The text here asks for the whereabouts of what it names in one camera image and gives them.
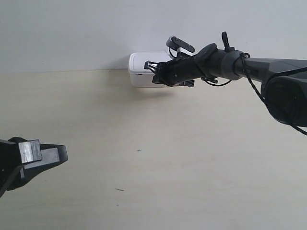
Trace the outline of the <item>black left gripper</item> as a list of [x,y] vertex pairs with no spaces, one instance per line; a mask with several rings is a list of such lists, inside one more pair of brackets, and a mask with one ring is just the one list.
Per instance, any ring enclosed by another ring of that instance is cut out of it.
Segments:
[[192,57],[173,59],[168,62],[146,61],[144,69],[154,70],[152,83],[174,86],[201,77]]

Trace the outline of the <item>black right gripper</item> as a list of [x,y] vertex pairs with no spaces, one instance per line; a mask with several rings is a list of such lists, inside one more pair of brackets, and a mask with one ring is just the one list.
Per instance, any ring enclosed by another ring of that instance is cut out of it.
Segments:
[[68,160],[64,145],[44,144],[38,139],[13,137],[0,140],[0,196],[25,186],[33,178]]

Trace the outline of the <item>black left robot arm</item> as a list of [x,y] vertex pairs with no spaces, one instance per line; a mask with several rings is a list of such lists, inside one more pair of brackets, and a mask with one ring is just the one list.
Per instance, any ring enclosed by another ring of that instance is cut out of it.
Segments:
[[194,48],[173,36],[166,45],[175,50],[184,48],[191,55],[178,53],[169,61],[150,61],[144,69],[153,73],[152,83],[191,86],[202,79],[212,85],[217,78],[237,81],[243,77],[261,83],[258,91],[270,115],[282,124],[307,126],[307,62],[303,59],[254,58],[230,46],[222,32],[223,49],[211,43],[198,53]]

